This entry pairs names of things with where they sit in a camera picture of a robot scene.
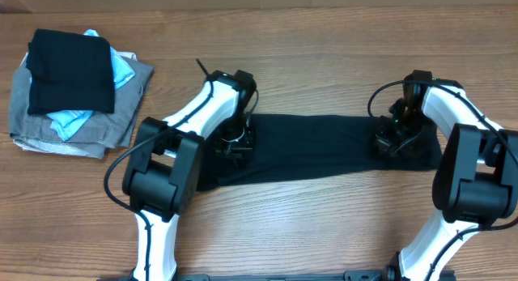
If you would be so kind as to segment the black t-shirt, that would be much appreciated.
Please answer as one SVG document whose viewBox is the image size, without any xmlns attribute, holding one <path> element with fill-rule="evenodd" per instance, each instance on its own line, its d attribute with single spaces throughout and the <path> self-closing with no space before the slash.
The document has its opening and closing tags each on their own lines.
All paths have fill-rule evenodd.
<svg viewBox="0 0 518 281">
<path fill-rule="evenodd" d="M 428 148 L 416 159 L 375 155 L 377 117 L 254 114 L 255 147 L 250 159 L 217 157 L 206 147 L 197 191 L 229 185 L 298 181 L 369 170 L 436 170 L 442 156 L 435 126 Z"/>
</svg>

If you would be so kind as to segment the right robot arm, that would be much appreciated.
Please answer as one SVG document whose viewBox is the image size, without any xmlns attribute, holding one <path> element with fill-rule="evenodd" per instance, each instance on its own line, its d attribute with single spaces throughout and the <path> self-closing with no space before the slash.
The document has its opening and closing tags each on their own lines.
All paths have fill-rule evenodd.
<svg viewBox="0 0 518 281">
<path fill-rule="evenodd" d="M 412 155 L 429 125 L 447 145 L 432 184 L 430 219 L 377 279 L 453 280 L 443 269 L 470 237 L 517 224 L 496 224 L 517 207 L 517 133 L 489 120 L 455 80 L 414 70 L 400 85 L 402 98 L 389 117 L 378 119 L 374 151 L 387 158 Z"/>
</svg>

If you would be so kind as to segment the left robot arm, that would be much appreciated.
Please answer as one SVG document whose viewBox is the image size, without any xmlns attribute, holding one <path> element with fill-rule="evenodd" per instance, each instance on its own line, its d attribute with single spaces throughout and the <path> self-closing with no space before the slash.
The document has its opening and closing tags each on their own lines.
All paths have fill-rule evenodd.
<svg viewBox="0 0 518 281">
<path fill-rule="evenodd" d="M 253 154 L 245 109 L 256 91 L 250 73 L 216 70 L 181 111 L 163 120 L 148 117 L 139 126 L 122 182 L 138 224 L 138 260 L 130 279 L 174 279 L 179 218 L 202 178 L 203 160 L 212 155 L 241 164 Z"/>
</svg>

